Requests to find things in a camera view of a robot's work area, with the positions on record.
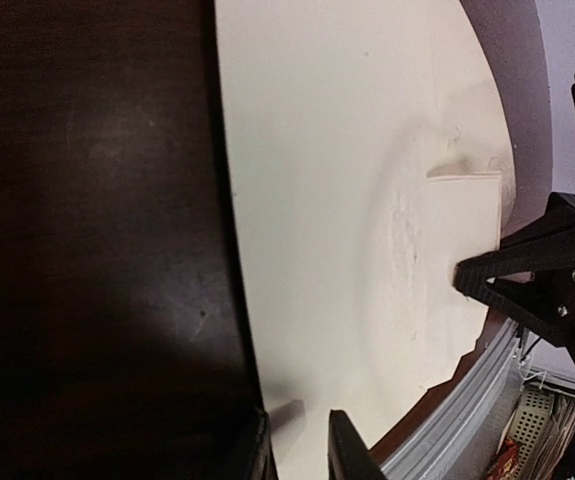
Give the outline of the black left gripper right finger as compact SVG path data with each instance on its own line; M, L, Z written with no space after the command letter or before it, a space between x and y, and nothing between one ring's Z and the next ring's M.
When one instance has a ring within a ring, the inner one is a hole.
M331 480L386 480L343 410L330 411L327 457Z

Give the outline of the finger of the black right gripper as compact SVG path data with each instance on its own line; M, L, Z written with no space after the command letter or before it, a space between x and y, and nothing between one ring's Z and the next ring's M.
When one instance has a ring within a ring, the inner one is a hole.
M505 238L499 249L458 263L454 283L569 268L575 268L575 194L554 192L543 216Z
M457 265L454 287L566 349L575 365L575 253L484 254Z

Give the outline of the lined stationery sheet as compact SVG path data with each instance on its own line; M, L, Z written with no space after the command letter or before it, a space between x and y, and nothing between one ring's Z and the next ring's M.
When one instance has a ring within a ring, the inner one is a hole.
M498 172L433 176L425 182L423 253L432 274L498 246L502 177Z

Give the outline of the red snack packet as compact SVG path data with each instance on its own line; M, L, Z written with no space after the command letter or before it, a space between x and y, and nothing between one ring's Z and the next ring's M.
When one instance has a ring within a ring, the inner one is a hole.
M498 455L488 468L485 480L507 480L510 479L518 465L519 445L506 439Z

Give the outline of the aluminium front rail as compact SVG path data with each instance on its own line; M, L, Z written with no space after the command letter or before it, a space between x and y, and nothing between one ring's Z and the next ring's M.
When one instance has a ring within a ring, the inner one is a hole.
M496 452L520 379L514 322L491 311L453 377L430 388L371 449L388 479L476 479Z

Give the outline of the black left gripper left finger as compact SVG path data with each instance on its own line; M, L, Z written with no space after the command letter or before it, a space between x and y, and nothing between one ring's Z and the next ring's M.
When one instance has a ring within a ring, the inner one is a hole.
M273 455L268 413L257 410L249 430L244 461L244 478L246 480L276 480L278 473Z

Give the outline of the cream envelope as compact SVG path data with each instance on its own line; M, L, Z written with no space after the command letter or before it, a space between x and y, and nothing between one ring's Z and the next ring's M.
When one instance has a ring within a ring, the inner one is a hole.
M220 1L236 229L283 479L327 475L331 410L375 445L449 380L487 314L428 269L425 182L514 165L457 1Z

